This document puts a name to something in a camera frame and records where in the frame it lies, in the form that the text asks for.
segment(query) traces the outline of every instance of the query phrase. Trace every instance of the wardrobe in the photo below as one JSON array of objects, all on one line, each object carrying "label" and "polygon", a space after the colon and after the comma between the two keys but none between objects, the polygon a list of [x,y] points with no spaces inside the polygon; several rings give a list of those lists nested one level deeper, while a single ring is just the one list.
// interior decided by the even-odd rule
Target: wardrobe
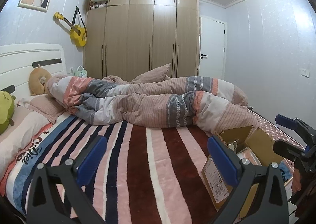
[{"label": "wardrobe", "polygon": [[198,74],[198,0],[108,0],[88,11],[86,24],[89,77],[130,81],[167,63],[169,77]]}]

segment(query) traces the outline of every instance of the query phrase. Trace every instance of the door handle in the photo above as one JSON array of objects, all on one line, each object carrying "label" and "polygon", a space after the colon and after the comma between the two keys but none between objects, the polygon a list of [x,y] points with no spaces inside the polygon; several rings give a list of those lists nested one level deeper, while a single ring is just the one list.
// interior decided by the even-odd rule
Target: door handle
[{"label": "door handle", "polygon": [[149,61],[148,61],[148,71],[150,71],[150,45],[151,45],[151,43],[149,42]]},{"label": "door handle", "polygon": [[105,44],[105,77],[107,77],[107,68],[106,68],[106,44]]},{"label": "door handle", "polygon": [[179,61],[179,45],[178,45],[178,52],[177,52],[177,71],[176,71],[176,78],[178,77],[178,61]]},{"label": "door handle", "polygon": [[173,78],[173,51],[174,51],[174,44],[172,44],[172,63],[171,63],[171,78]]},{"label": "door handle", "polygon": [[101,64],[102,64],[102,78],[103,78],[103,45],[101,45]]}]

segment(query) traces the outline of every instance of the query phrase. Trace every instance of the pink polka dot fabric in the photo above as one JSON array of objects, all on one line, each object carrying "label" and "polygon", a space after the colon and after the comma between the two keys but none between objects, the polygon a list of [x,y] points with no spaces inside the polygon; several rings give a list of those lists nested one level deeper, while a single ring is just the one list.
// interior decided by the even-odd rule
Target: pink polka dot fabric
[{"label": "pink polka dot fabric", "polygon": [[255,119],[258,120],[263,131],[266,132],[273,140],[283,139],[283,140],[291,143],[292,145],[304,150],[304,148],[301,144],[299,144],[293,138],[286,135],[283,131],[281,131],[279,128],[277,128],[274,124],[272,124],[268,120],[262,118],[260,115],[254,113],[250,109],[248,109],[248,111],[255,117]]}]

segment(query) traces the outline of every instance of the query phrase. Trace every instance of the bed sheet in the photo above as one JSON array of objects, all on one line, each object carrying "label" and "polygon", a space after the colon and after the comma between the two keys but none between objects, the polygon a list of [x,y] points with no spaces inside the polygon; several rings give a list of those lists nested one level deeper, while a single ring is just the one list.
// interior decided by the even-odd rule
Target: bed sheet
[{"label": "bed sheet", "polygon": [[[107,151],[84,193],[106,223],[208,223],[216,214],[203,183],[210,134],[197,126],[146,128],[126,121],[93,126],[63,114],[10,173],[6,196],[26,215],[28,190],[36,165],[55,166],[76,158],[96,135],[108,138]],[[63,191],[71,217],[76,214]]]}]

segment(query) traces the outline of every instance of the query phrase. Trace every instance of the yellow guitar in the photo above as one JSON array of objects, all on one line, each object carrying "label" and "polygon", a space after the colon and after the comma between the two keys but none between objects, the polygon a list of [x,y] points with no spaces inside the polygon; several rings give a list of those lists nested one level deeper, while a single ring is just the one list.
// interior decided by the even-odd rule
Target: yellow guitar
[{"label": "yellow guitar", "polygon": [[84,28],[81,28],[78,24],[73,25],[59,12],[56,12],[54,16],[57,19],[64,20],[66,24],[68,24],[71,27],[70,38],[75,41],[77,47],[83,47],[87,43],[87,35]]}]

